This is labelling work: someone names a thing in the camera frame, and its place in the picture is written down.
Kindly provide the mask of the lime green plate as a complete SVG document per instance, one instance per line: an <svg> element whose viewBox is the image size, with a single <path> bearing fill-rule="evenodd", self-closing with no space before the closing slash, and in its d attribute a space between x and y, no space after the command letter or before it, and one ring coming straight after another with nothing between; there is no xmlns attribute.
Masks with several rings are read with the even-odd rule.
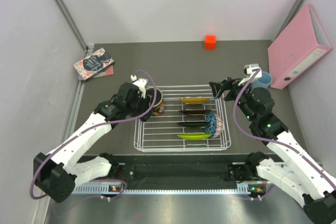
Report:
<svg viewBox="0 0 336 224"><path fill-rule="evenodd" d="M188 140L188 141L200 141L200 140L206 140L208 138L212 137L212 134L208 133L184 133L184 134L178 134L179 138Z"/></svg>

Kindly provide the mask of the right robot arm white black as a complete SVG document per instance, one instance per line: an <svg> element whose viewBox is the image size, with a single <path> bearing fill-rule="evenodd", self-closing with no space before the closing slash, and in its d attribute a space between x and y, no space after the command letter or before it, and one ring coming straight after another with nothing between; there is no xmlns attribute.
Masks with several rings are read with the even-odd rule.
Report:
<svg viewBox="0 0 336 224"><path fill-rule="evenodd" d="M294 199L313 223L335 221L335 177L321 167L297 142L288 127L275 116L275 105L265 88L239 86L239 79L226 78L210 82L214 98L224 92L225 101L234 101L250 121L247 135L272 150L291 169L286 171L262 152L251 153L245 160L245 174L256 180L263 178Z"/></svg>

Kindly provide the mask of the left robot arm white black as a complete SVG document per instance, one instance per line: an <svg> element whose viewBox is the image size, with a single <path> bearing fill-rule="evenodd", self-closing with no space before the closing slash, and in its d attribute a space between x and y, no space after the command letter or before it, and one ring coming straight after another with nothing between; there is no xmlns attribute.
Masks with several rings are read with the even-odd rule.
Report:
<svg viewBox="0 0 336 224"><path fill-rule="evenodd" d="M146 93L147 82L147 79L140 78L123 83L118 93L99 103L85 123L63 144L48 154L37 154L33 160L31 186L37 186L46 196L60 203L75 188L96 178L116 179L119 168L110 154L100 154L87 162L80 162L80 159L118 124L150 118L153 97Z"/></svg>

